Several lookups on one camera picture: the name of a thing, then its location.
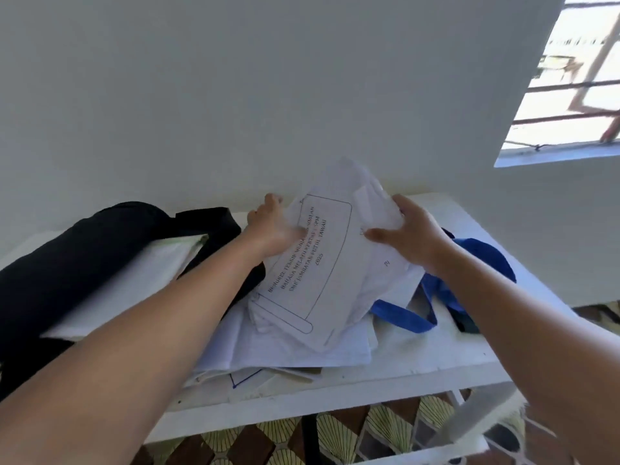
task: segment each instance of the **hand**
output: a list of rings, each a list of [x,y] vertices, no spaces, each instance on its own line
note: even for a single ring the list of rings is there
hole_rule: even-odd
[[[248,213],[242,236],[252,242],[262,261],[301,240],[306,236],[306,229],[289,225],[282,215],[282,197],[267,194],[265,203]]]
[[[372,228],[365,233],[366,238],[392,246],[410,263],[437,274],[445,249],[450,249],[454,243],[428,211],[400,194],[392,199],[405,217],[405,223],[398,230]]]

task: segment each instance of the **person's right arm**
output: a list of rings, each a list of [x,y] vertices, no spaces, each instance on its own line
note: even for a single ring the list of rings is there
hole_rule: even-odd
[[[461,249],[423,208],[394,196],[399,230],[368,230],[441,278],[506,372],[582,465],[620,462],[620,337],[543,303]]]

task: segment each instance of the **person's left hand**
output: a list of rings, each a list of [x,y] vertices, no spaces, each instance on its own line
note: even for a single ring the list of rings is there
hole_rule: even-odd
[[[255,245],[260,259],[282,253],[306,236],[306,229],[291,226],[282,214],[282,197],[267,194],[265,203],[247,215],[243,236]]]

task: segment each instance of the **table top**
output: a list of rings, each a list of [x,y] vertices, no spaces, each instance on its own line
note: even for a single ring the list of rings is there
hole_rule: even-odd
[[[498,248],[512,266],[521,287],[558,310],[572,313],[450,197],[430,193],[411,198],[456,237],[477,238]],[[244,224],[245,213],[233,216]],[[46,232],[29,238],[0,260],[0,268],[57,234]],[[367,366],[325,368],[321,379],[313,383],[276,376],[247,399],[234,403],[228,402],[225,383],[229,380],[225,377],[185,389],[160,419],[148,441],[510,380],[483,336],[459,332],[438,299],[433,300],[433,308],[438,326],[424,334],[376,321],[379,346]]]

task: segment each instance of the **window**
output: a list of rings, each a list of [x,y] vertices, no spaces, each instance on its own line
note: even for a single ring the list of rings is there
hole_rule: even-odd
[[[619,132],[620,0],[566,0],[500,158],[603,147]]]

